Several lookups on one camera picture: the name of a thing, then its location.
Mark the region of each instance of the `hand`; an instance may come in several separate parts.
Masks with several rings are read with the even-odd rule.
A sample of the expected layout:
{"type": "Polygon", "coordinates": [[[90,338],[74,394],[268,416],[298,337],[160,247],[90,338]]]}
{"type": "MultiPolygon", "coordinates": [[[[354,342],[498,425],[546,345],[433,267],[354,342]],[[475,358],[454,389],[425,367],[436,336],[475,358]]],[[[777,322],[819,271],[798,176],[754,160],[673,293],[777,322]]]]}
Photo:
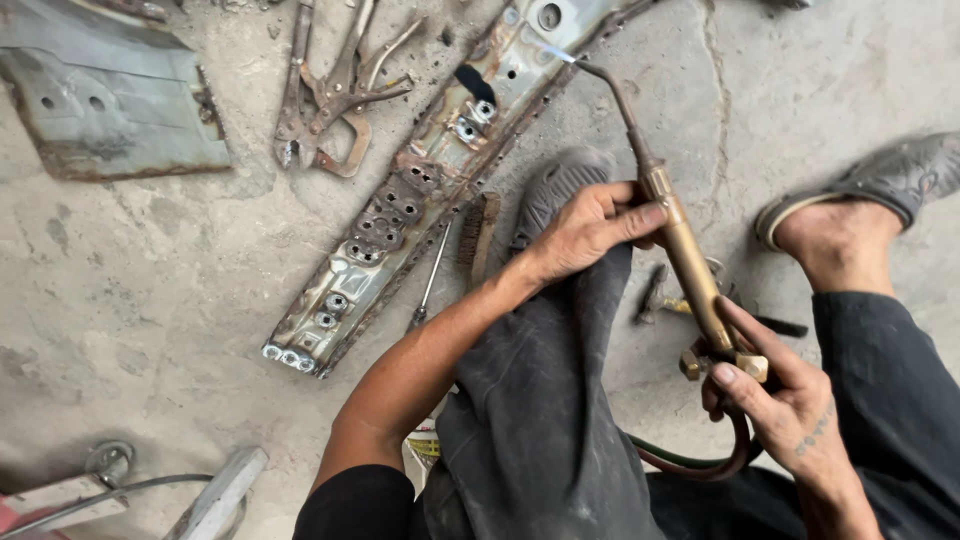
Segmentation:
{"type": "Polygon", "coordinates": [[[714,422],[723,418],[718,406],[723,392],[750,417],[763,448],[797,482],[828,490],[832,482],[848,478],[852,466],[840,439],[827,374],[801,360],[736,304],[722,297],[718,300],[721,318],[767,357],[783,389],[769,395],[743,371],[718,363],[703,387],[704,409],[710,418],[714,422]]]}
{"type": "Polygon", "coordinates": [[[631,241],[650,249],[643,238],[663,225],[666,212],[657,203],[628,207],[634,182],[582,187],[546,230],[519,257],[527,257],[537,279],[547,284],[575,274],[613,246],[631,241]]]}

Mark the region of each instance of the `forearm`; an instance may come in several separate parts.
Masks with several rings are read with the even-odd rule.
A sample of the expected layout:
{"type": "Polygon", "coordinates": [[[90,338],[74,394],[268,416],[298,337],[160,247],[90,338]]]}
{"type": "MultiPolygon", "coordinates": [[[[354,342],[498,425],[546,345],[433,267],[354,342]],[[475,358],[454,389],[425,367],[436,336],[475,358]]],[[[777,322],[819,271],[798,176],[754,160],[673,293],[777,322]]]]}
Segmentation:
{"type": "Polygon", "coordinates": [[[380,357],[334,420],[314,488],[355,464],[387,461],[402,471],[403,438],[450,389],[460,356],[496,319],[539,290],[532,265],[530,257],[514,258],[380,357]]]}
{"type": "Polygon", "coordinates": [[[882,540],[876,516],[851,465],[822,479],[798,479],[797,493],[811,540],[882,540]]]}

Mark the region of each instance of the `rusty metal chassis rail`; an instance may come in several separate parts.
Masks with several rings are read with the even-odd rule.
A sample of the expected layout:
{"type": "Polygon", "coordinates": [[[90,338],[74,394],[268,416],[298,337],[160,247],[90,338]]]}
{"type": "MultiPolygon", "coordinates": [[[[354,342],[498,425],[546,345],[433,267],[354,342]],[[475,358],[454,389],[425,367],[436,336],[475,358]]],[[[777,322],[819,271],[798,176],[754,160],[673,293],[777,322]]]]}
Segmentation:
{"type": "Polygon", "coordinates": [[[541,51],[536,41],[579,57],[598,38],[621,30],[658,2],[508,4],[461,66],[482,76],[496,103],[450,78],[394,156],[387,180],[287,309],[263,355],[320,379],[329,376],[399,290],[428,240],[479,192],[516,138],[576,74],[575,67],[541,51]],[[551,31],[542,22],[548,4],[562,10],[551,31]]]}

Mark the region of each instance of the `fingernail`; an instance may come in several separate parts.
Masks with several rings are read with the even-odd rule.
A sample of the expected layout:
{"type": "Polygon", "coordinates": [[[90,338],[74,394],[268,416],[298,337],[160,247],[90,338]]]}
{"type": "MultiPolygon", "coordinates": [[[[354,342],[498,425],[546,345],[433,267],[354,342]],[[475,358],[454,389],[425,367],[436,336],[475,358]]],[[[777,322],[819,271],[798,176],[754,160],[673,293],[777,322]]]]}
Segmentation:
{"type": "Polygon", "coordinates": [[[647,223],[662,223],[666,221],[666,212],[660,205],[648,205],[643,209],[643,221],[647,223]]]}
{"type": "Polygon", "coordinates": [[[722,384],[730,384],[734,379],[736,379],[736,373],[730,369],[730,366],[725,364],[720,364],[713,368],[713,372],[710,374],[713,375],[714,379],[717,379],[717,382],[722,384]]]}

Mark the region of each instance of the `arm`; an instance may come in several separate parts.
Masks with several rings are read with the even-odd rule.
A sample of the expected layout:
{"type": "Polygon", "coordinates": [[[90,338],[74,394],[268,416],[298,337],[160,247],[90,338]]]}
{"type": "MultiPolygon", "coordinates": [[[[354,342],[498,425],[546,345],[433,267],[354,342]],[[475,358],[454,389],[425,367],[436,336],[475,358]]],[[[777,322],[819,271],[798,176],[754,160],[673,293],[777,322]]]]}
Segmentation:
{"type": "Polygon", "coordinates": [[[767,357],[783,389],[768,395],[735,366],[717,364],[704,384],[704,408],[719,421],[720,392],[749,417],[763,448],[794,476],[811,539],[882,540],[876,516],[840,438],[826,373],[726,298],[720,315],[767,357]]]}
{"type": "Polygon", "coordinates": [[[403,439],[450,389],[457,360],[489,325],[547,283],[662,225],[660,207],[624,206],[634,188],[635,183],[624,182],[581,189],[526,251],[381,356],[333,421],[311,492],[358,465],[382,464],[402,472],[403,439]]]}

